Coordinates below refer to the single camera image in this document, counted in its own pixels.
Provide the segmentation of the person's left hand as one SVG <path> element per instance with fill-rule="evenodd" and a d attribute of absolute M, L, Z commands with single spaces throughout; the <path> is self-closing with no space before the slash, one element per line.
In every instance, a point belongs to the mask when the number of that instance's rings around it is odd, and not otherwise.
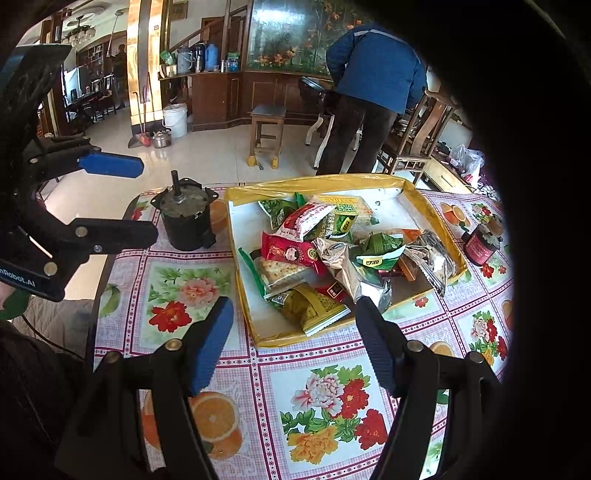
<path fill-rule="evenodd" d="M 0 319 L 13 320 L 26 312 L 30 294 L 3 282 L 0 283 Z"/>

